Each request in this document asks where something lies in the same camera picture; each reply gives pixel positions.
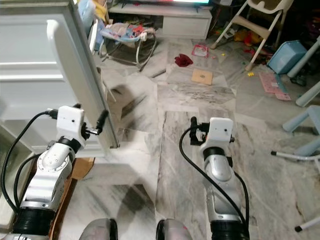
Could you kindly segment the white fridge door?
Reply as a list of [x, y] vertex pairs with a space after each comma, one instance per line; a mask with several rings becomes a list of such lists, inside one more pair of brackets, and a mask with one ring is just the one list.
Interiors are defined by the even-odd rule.
[[109, 110], [73, 0], [0, 0], [0, 125], [12, 137], [46, 109], [80, 104], [93, 126]]

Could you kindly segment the flat brown cardboard piece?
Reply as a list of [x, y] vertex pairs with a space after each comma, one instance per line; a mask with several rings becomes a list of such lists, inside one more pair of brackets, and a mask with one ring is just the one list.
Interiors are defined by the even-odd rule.
[[212, 71], [194, 69], [190, 80], [195, 83], [211, 86], [213, 84], [213, 73]]

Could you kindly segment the blue yellow clothing bundle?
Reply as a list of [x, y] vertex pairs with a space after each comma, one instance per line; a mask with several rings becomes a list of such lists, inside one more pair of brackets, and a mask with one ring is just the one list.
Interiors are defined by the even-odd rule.
[[82, 27], [89, 36], [94, 21], [98, 20], [98, 27], [111, 25], [107, 0], [74, 0]]

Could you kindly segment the grey robot leg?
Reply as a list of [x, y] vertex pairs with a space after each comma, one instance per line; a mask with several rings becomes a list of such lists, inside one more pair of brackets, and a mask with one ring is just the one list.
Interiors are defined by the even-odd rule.
[[85, 226], [78, 240], [118, 240], [118, 225], [114, 218], [95, 219]]
[[166, 218], [158, 222], [155, 240], [194, 240], [194, 238], [182, 222]]

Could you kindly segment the white TV stand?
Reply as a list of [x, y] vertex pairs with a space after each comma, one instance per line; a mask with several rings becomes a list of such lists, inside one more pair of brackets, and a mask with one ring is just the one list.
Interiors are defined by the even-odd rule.
[[213, 18], [208, 7], [198, 6], [117, 3], [107, 11], [110, 14], [161, 16], [162, 26], [158, 27], [156, 35], [162, 38], [204, 40]]

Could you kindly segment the baby bouncer seat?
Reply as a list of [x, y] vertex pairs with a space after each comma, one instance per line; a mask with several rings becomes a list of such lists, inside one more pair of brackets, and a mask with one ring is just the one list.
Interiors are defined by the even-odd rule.
[[140, 72], [158, 45], [156, 29], [140, 24], [111, 23], [98, 30], [97, 35], [102, 38], [97, 49], [102, 61], [112, 60], [135, 66]]

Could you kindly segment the pink printed book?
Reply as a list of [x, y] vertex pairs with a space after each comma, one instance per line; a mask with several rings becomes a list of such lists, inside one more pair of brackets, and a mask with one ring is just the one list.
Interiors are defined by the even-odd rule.
[[291, 101], [291, 96], [282, 84], [279, 74], [261, 72], [258, 76], [266, 93], [274, 94], [275, 98], [281, 101]]

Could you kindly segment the white metal stand leg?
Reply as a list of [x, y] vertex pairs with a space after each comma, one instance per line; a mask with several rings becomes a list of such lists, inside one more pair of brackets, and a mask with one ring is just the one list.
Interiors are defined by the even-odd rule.
[[298, 226], [295, 226], [294, 227], [294, 230], [297, 232], [297, 233], [300, 233], [301, 231], [303, 230], [306, 230], [308, 229], [309, 227], [312, 227], [312, 226], [315, 226], [317, 224], [320, 224], [320, 215], [316, 218], [313, 218], [312, 220], [310, 221], [307, 221], [307, 222], [304, 222], [303, 224], [300, 224]]
[[306, 157], [306, 156], [301, 156], [301, 155], [284, 153], [284, 152], [281, 152], [281, 151], [271, 151], [270, 155], [276, 156], [276, 157], [293, 159], [293, 160], [297, 160], [299, 162], [317, 162], [317, 161], [320, 161], [320, 154]]

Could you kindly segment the red yellow plastic toy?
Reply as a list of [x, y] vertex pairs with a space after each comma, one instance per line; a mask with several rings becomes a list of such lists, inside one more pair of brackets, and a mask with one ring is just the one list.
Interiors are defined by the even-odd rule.
[[263, 37], [256, 34], [253, 30], [240, 29], [233, 35], [234, 42], [242, 42], [247, 47], [259, 45]]

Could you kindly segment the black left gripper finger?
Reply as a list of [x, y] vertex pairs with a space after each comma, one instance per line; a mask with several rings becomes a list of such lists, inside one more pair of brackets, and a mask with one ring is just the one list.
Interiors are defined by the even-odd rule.
[[104, 128], [106, 119], [109, 117], [109, 110], [103, 110], [96, 121], [96, 135], [100, 135]]

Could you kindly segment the pink plastic tray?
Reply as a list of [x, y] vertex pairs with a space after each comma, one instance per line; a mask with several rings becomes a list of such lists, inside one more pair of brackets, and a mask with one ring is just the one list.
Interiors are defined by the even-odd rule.
[[210, 55], [210, 48], [204, 44], [196, 44], [194, 45], [191, 54], [195, 57], [208, 58]]

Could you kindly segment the grey robot right leg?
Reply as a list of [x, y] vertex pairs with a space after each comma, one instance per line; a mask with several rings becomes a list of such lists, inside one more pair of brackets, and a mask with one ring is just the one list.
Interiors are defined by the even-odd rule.
[[194, 238], [182, 222], [166, 218], [158, 222], [155, 240], [194, 240]]

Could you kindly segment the blue plastic bin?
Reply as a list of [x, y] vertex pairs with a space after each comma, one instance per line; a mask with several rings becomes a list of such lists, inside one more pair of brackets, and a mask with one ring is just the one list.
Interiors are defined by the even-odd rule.
[[299, 39], [283, 42], [267, 62], [267, 66], [276, 74], [286, 74], [306, 55], [306, 52], [307, 49]]

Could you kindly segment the red cloth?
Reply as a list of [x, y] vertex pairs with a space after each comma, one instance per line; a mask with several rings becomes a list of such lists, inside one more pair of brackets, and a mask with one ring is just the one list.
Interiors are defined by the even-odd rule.
[[193, 60], [185, 54], [179, 54], [174, 57], [174, 63], [179, 67], [188, 67], [194, 64]]

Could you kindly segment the grey robot left leg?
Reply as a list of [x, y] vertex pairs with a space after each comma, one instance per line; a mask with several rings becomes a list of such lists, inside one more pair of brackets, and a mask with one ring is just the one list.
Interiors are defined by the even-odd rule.
[[95, 219], [85, 226], [78, 240], [118, 240], [118, 225], [114, 218]]

